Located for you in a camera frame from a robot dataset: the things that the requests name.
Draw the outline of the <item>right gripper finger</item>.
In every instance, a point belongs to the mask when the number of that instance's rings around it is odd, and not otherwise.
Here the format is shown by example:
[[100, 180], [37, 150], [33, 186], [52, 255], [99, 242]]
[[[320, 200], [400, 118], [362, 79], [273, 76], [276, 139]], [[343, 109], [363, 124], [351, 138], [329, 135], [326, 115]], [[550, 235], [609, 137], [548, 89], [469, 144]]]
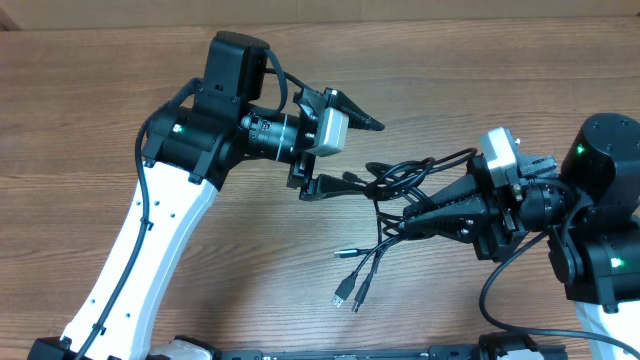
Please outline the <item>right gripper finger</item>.
[[485, 215], [485, 200], [481, 182], [473, 174], [466, 174], [430, 197], [429, 202], [409, 205], [403, 210], [406, 218], [436, 218]]
[[472, 196], [418, 215], [406, 215], [401, 229], [410, 240], [438, 235], [469, 244], [479, 237], [489, 219], [487, 203], [481, 196]]

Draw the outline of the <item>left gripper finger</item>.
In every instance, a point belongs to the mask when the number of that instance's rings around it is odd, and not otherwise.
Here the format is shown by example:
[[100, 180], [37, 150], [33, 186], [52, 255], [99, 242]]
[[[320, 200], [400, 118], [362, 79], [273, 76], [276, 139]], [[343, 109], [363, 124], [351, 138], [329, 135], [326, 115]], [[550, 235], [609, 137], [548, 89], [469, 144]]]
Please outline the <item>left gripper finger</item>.
[[362, 195], [364, 190], [364, 185], [321, 174], [300, 190], [299, 199], [320, 201], [344, 195]]
[[383, 131], [385, 129], [384, 124], [364, 112], [344, 92], [326, 88], [324, 96], [329, 107], [349, 117], [349, 128], [366, 131]]

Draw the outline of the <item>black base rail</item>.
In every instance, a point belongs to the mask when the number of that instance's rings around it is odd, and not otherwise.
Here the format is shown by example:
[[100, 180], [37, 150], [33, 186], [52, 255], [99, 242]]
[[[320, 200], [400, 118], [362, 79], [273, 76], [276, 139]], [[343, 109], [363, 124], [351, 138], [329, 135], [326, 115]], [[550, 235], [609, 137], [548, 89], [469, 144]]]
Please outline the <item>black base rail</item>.
[[221, 351], [215, 360], [480, 360], [491, 359], [478, 345], [433, 345], [418, 350], [345, 350], [271, 352]]

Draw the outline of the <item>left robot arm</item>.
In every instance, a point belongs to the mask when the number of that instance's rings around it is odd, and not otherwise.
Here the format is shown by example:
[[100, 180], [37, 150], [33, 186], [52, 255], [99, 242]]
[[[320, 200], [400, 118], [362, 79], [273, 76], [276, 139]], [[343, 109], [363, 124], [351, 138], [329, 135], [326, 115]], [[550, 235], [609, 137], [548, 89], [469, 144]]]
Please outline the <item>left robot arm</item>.
[[57, 337], [37, 339], [28, 360], [217, 359], [178, 336], [153, 346], [157, 312], [183, 250], [230, 170], [255, 159], [284, 163], [304, 201], [356, 194], [356, 184], [313, 172], [344, 149], [351, 129], [379, 121], [343, 92], [295, 83], [269, 44], [221, 31], [202, 77], [190, 80], [141, 126], [137, 186], [124, 224], [86, 301]]

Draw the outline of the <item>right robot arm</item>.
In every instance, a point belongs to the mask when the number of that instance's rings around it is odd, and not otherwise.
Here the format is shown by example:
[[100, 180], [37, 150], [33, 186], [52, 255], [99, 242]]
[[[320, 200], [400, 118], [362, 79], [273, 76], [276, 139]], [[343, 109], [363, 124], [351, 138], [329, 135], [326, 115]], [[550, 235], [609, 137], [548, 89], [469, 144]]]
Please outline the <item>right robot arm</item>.
[[639, 354], [639, 124], [598, 113], [562, 162], [526, 155], [506, 128], [481, 138], [463, 177], [404, 211], [410, 240], [442, 236], [505, 268], [537, 241], [596, 359]]

